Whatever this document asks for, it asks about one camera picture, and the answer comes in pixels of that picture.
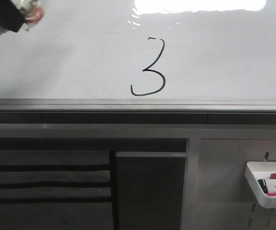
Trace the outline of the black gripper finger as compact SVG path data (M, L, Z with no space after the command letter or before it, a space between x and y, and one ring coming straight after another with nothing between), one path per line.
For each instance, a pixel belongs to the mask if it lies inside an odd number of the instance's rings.
M0 26L18 32L25 23L24 16L11 0L0 0Z

